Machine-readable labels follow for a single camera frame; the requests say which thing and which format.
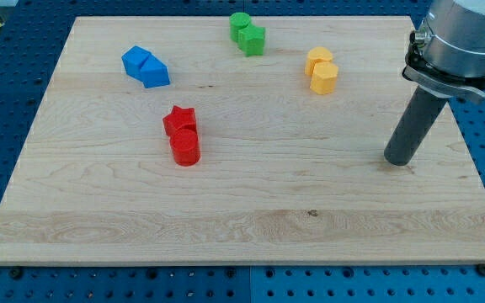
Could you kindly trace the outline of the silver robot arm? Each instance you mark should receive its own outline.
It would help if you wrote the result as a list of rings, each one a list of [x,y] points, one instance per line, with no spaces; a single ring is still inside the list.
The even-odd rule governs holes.
[[[384,150],[410,162],[451,98],[485,99],[485,0],[435,0],[409,36],[402,76],[417,87]]]

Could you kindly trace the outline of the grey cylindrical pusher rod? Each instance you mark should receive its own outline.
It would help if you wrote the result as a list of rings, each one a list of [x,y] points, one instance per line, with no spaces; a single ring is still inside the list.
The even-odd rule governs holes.
[[[417,87],[386,145],[385,159],[396,166],[407,165],[447,102]]]

